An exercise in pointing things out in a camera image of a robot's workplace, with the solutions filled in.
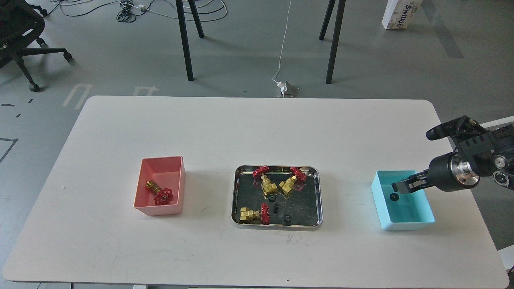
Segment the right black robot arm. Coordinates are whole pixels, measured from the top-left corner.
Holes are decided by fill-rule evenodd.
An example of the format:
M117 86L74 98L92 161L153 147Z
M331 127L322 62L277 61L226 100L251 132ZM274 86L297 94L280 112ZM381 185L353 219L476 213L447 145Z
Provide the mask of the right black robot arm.
M495 130L483 128L468 116L442 123L426 132L429 140L449 137L455 144L453 152L437 156L429 168L392 184L390 199L400 194L437 187L444 192L471 189L483 177L492 177L501 187L513 189L513 126Z

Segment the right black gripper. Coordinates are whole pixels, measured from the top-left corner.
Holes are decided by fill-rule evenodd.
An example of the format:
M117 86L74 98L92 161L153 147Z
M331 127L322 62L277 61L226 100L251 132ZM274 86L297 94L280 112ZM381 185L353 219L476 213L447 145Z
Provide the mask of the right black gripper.
M493 176L496 171L496 131L483 128L468 116L435 126L426 132L426 137L429 140L449 137L455 150L435 157L428 170L392 183L394 192L413 193L429 188L430 183L446 192L471 189L478 185L481 177Z

